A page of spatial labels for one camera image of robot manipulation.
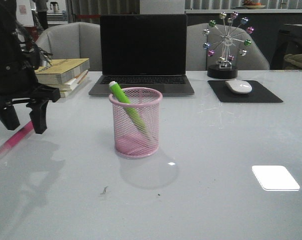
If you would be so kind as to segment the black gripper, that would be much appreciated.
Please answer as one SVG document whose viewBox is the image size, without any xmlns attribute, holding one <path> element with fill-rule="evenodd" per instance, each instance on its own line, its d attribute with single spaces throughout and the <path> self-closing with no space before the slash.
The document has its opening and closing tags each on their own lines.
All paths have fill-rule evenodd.
<svg viewBox="0 0 302 240">
<path fill-rule="evenodd" d="M 16 1 L 0 0 L 0 121 L 7 130 L 20 126 L 14 100 L 25 99 L 34 131 L 47 129 L 48 101 L 60 99 L 59 90 L 40 84 L 35 70 L 46 60 L 31 34 L 16 19 Z"/>
</svg>

